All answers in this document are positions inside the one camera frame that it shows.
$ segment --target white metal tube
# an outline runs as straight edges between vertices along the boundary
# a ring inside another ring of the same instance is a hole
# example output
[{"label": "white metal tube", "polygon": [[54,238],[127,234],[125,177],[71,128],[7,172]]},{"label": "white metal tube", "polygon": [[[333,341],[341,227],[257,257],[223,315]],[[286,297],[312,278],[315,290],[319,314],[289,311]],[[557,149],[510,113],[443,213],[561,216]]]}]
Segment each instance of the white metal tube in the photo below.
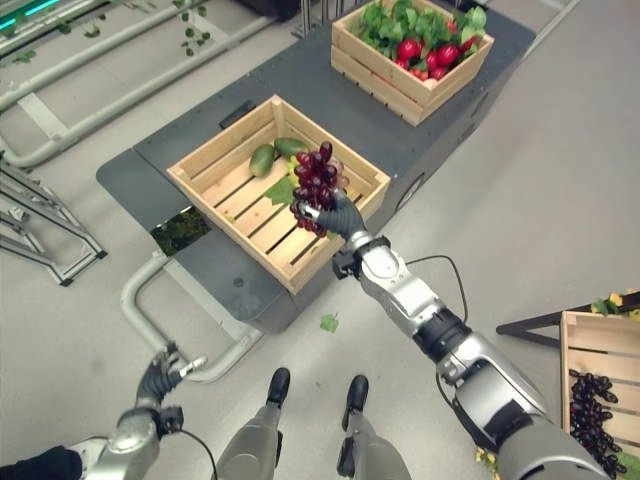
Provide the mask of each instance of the white metal tube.
[{"label": "white metal tube", "polygon": [[158,13],[149,15],[141,22],[138,22],[135,25],[131,25],[121,32],[112,35],[111,37],[101,42],[93,44],[91,47],[83,50],[82,52],[79,52],[76,55],[60,62],[55,67],[50,68],[49,70],[45,70],[44,72],[21,83],[15,89],[9,90],[4,95],[0,96],[0,112],[15,104],[25,95],[28,95],[29,93],[38,90],[45,85],[48,85],[49,83],[62,77],[63,75],[66,75],[67,73],[84,65],[85,63],[90,62],[94,58],[99,57],[103,53],[106,53],[109,50],[113,50],[118,45],[121,45],[124,42],[129,41],[132,38],[135,38],[138,35],[146,32],[147,30],[150,30],[151,28],[156,27],[163,22],[166,22],[170,18],[173,18],[175,15],[177,15],[178,12],[190,8],[192,4],[193,2],[191,0],[187,0],[185,2],[185,6],[180,10],[171,5],[170,7],[165,8]]},{"label": "white metal tube", "polygon": [[167,336],[156,327],[138,308],[136,297],[138,291],[151,278],[162,270],[169,258],[157,250],[153,252],[151,259],[140,267],[133,276],[127,280],[120,296],[120,305],[124,316],[137,332],[147,341],[154,351],[161,350],[169,343]]},{"label": "white metal tube", "polygon": [[48,15],[27,22],[24,26],[18,27],[14,35],[0,40],[0,58],[10,51],[20,48],[38,35],[53,30],[61,21],[77,18],[102,3],[105,3],[105,0],[76,0],[65,4]]},{"label": "white metal tube", "polygon": [[115,117],[122,111],[132,107],[136,103],[144,100],[149,95],[153,94],[160,88],[165,85],[173,82],[174,80],[180,78],[191,70],[199,67],[201,64],[207,62],[211,58],[219,55],[221,52],[229,49],[231,46],[236,43],[240,43],[245,38],[253,35],[254,33],[262,30],[267,27],[271,23],[273,23],[273,18],[261,17],[246,27],[238,30],[233,35],[230,35],[227,40],[224,42],[220,42],[219,44],[213,45],[208,50],[201,52],[200,54],[191,57],[189,60],[184,61],[183,63],[178,64],[171,70],[163,73],[162,75],[150,80],[149,82],[143,84],[138,87],[136,90],[128,93],[127,95],[121,97],[118,101],[108,105],[104,108],[101,108],[94,114],[86,117],[81,122],[75,124],[74,126],[69,128],[67,134],[57,140],[49,140],[44,143],[40,148],[33,151],[29,155],[19,157],[16,153],[11,149],[8,143],[0,137],[0,150],[5,150],[5,160],[9,162],[11,165],[19,168],[28,168],[34,167],[49,157],[54,155],[57,152],[61,152],[66,148],[73,145],[80,138],[87,135],[106,121]]},{"label": "white metal tube", "polygon": [[545,38],[547,38],[547,36],[558,26],[558,24],[562,20],[564,20],[564,17],[569,15],[571,10],[573,10],[578,5],[578,3],[580,3],[580,0],[571,0],[571,2],[569,2],[562,9],[562,11],[558,12],[558,14],[555,17],[553,17],[549,21],[549,23],[547,23],[544,26],[544,28],[542,30],[540,30],[540,32],[538,32],[538,34],[536,35],[535,40],[533,41],[533,43],[531,45],[529,45],[529,48],[527,49],[526,53],[522,57],[523,61],[524,61],[525,58],[527,58],[531,54],[531,52],[533,52],[536,48],[538,48],[538,46],[542,43],[542,41]]},{"label": "white metal tube", "polygon": [[238,340],[231,348],[218,357],[213,365],[206,370],[193,372],[185,380],[195,383],[212,383],[219,380],[251,350],[251,347],[253,347],[263,335],[259,330],[251,330],[245,337]]}]

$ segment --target wooden crate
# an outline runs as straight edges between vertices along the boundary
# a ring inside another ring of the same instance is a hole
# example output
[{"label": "wooden crate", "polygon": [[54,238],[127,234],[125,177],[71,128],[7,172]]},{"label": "wooden crate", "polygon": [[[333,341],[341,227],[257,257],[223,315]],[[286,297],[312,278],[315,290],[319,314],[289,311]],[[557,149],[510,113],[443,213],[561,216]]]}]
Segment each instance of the wooden crate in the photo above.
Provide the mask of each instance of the wooden crate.
[{"label": "wooden crate", "polygon": [[[390,8],[395,0],[382,0],[382,3]],[[436,10],[453,18],[450,12],[427,0],[412,3],[416,9]],[[333,23],[331,65],[414,127],[476,76],[493,45],[493,37],[485,34],[475,54],[431,86],[431,82],[414,77],[351,33],[364,8]]]},{"label": "wooden crate", "polygon": [[629,318],[585,312],[563,312],[562,428],[569,432],[569,402],[574,383],[569,369],[606,375],[619,402],[598,401],[613,418],[603,424],[622,449],[640,457],[640,323]]},{"label": "wooden crate", "polygon": [[189,199],[266,268],[296,293],[338,251],[343,241],[296,227],[285,205],[272,205],[264,193],[287,174],[277,159],[266,177],[249,171],[251,154],[277,137],[303,140],[317,149],[324,140],[345,165],[348,196],[364,218],[382,204],[389,177],[310,119],[274,96],[168,169]]}]

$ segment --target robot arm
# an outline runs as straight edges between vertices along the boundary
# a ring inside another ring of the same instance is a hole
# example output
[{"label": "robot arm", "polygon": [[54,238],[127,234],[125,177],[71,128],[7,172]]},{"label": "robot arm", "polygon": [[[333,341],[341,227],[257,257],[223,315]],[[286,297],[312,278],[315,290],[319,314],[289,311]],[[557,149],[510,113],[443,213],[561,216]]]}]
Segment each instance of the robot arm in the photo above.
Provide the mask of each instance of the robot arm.
[{"label": "robot arm", "polygon": [[602,478],[606,475],[570,436],[552,425],[540,392],[488,340],[473,332],[384,237],[367,232],[356,207],[336,191],[334,211],[299,204],[299,211],[347,242],[333,259],[339,278],[355,276],[363,290],[436,364],[455,388],[452,407],[474,442],[499,453],[501,477]]}]

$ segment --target black cable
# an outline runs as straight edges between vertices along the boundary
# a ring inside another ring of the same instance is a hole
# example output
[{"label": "black cable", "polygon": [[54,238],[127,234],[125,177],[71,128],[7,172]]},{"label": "black cable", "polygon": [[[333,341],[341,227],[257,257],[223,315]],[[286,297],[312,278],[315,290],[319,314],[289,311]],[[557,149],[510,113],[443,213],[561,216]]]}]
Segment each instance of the black cable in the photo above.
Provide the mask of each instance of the black cable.
[{"label": "black cable", "polygon": [[[456,278],[458,279],[458,287],[460,287],[460,297],[462,298],[462,308],[464,309],[464,316],[462,318],[462,323],[467,323],[467,319],[469,318],[469,309],[467,307],[467,297],[464,294],[464,287],[462,286],[462,278],[460,278],[460,272],[458,271],[458,267],[456,266],[456,262],[447,255],[429,255],[428,257],[417,258],[416,260],[411,260],[406,263],[406,265],[411,265],[412,263],[424,262],[425,260],[433,260],[435,258],[444,258],[448,260],[451,266],[453,267],[453,271],[456,274]],[[453,408],[451,404],[451,400],[444,393],[444,389],[442,388],[442,384],[440,383],[440,377],[438,376],[438,372],[436,372],[436,386],[438,387],[438,391],[442,396],[442,399],[446,402],[449,408]]]},{"label": "black cable", "polygon": [[213,467],[213,480],[218,480],[218,470],[216,469],[216,462],[213,459],[213,453],[211,453],[211,450],[209,450],[209,447],[207,447],[207,444],[204,443],[199,437],[197,437],[196,435],[194,435],[193,433],[187,431],[187,430],[179,430],[180,433],[184,433],[185,435],[187,435],[188,437],[193,438],[196,442],[198,442],[200,445],[202,445],[202,448],[204,448],[207,451],[207,455],[209,455],[209,460],[211,460],[211,466]]},{"label": "black cable", "polygon": [[460,278],[460,272],[458,271],[458,267],[456,267],[456,263],[453,261],[451,257],[447,255],[429,255],[428,257],[417,258],[415,260],[411,260],[406,262],[406,265],[409,266],[413,263],[424,262],[425,260],[432,260],[434,258],[444,258],[448,260],[451,266],[453,267],[453,271],[456,274],[456,278],[458,279],[458,286],[460,287],[460,297],[462,297],[462,308],[464,309],[464,316],[462,318],[462,323],[467,323],[467,319],[469,318],[469,309],[467,308],[467,297],[464,294],[464,287],[462,286],[462,279]]}]

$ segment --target gray platform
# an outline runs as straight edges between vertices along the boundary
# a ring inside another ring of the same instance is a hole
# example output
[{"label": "gray platform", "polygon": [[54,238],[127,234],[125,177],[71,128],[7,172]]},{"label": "gray platform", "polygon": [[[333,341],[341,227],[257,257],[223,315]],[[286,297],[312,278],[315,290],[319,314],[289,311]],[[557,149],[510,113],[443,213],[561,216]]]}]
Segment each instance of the gray platform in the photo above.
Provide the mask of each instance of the gray platform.
[{"label": "gray platform", "polygon": [[[532,31],[493,11],[486,29],[496,41],[476,78],[418,127],[331,68],[330,30],[322,28],[103,165],[97,179],[151,230],[189,205],[166,168],[218,133],[218,123],[245,100],[258,104],[275,93],[391,177],[383,205],[369,221],[377,231],[412,184],[424,184],[473,133],[534,39]],[[235,318],[271,333],[286,328],[331,278],[326,265],[291,295],[218,228],[176,260]],[[233,285],[236,278],[242,287]]]}]

